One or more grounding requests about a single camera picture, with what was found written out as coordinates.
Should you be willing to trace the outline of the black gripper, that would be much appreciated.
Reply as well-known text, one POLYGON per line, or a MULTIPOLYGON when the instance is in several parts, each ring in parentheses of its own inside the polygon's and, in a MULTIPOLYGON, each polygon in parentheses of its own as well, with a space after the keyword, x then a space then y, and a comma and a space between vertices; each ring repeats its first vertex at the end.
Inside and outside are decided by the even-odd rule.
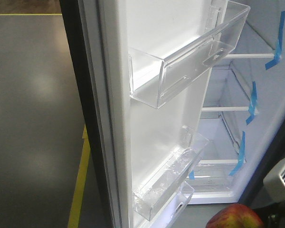
POLYGON ((285 228, 285 201, 258 209, 265 228, 285 228))

